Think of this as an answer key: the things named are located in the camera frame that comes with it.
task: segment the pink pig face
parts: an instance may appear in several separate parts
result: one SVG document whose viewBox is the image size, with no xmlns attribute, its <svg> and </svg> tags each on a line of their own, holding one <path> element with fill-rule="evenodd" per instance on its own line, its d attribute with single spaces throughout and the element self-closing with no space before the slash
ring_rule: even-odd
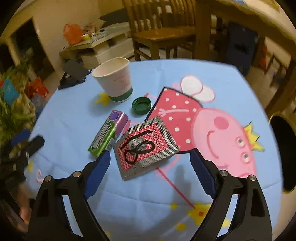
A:
<svg viewBox="0 0 296 241">
<path fill-rule="evenodd" d="M 251 146 L 244 129 L 229 114 L 202 108 L 192 122 L 192 140 L 206 160 L 232 176 L 256 175 Z"/>
</svg>

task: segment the metal screw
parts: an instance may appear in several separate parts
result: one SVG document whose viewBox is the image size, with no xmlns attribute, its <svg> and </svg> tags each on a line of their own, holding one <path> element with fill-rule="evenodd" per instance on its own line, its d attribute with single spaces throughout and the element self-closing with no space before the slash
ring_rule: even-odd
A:
<svg viewBox="0 0 296 241">
<path fill-rule="evenodd" d="M 228 172 L 225 171 L 225 170 L 221 170 L 221 171 L 220 171 L 220 175 L 221 175 L 222 177 L 226 177 L 226 176 L 228 175 Z"/>
<path fill-rule="evenodd" d="M 256 181 L 256 177 L 254 175 L 250 175 L 249 178 L 251 181 Z"/>
<path fill-rule="evenodd" d="M 80 171 L 76 171 L 73 173 L 73 177 L 80 177 L 81 172 Z"/>
<path fill-rule="evenodd" d="M 51 179 L 52 179 L 52 177 L 51 177 L 51 176 L 46 176 L 46 177 L 44 178 L 44 180 L 45 180 L 46 182 L 49 182 L 49 181 L 51 181 Z"/>
</svg>

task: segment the wall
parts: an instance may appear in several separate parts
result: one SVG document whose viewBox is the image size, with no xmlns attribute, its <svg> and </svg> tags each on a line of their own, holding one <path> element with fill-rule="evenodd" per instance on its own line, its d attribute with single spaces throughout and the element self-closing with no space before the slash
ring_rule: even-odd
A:
<svg viewBox="0 0 296 241">
<path fill-rule="evenodd" d="M 54 69 L 62 72 L 59 51 L 68 45 L 62 35 L 65 24 L 82 25 L 100 16 L 98 0 L 35 0 L 11 18 L 0 37 L 0 42 L 9 46 L 11 56 L 17 64 L 19 57 L 10 36 L 32 18 L 47 57 Z"/>
<path fill-rule="evenodd" d="M 99 9 L 102 15 L 122 9 L 122 0 L 98 0 Z"/>
</svg>

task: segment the doublemint gum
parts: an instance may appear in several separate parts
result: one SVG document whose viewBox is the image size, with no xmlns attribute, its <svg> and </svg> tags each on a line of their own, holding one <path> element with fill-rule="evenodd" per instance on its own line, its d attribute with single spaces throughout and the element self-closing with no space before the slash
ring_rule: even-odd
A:
<svg viewBox="0 0 296 241">
<path fill-rule="evenodd" d="M 111 151 L 127 121 L 128 116 L 124 112 L 113 110 L 91 143 L 89 151 L 95 156 L 105 149 Z"/>
</svg>

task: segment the blue gripper pad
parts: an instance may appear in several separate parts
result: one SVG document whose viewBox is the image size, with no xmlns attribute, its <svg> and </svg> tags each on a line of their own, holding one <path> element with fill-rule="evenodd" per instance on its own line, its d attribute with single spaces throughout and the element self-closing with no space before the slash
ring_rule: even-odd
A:
<svg viewBox="0 0 296 241">
<path fill-rule="evenodd" d="M 207 195 L 216 197 L 215 180 L 195 150 L 190 152 L 191 165 Z"/>
<path fill-rule="evenodd" d="M 11 146 L 16 146 L 19 143 L 24 142 L 25 140 L 28 140 L 30 137 L 30 130 L 23 130 L 21 133 L 17 134 L 15 137 L 12 138 L 10 145 Z"/>
<path fill-rule="evenodd" d="M 87 181 L 86 181 L 86 184 L 85 184 L 85 191 L 84 191 L 84 197 L 86 199 L 89 199 L 89 197 L 93 196 L 109 165 L 110 165 L 110 160 L 111 160 L 111 157 L 110 157 L 110 153 L 108 151 L 106 151 L 103 156 L 101 157 L 101 160 L 98 162 L 97 166 L 94 168 L 94 170 L 92 171 L 92 173 L 89 175 Z"/>
</svg>

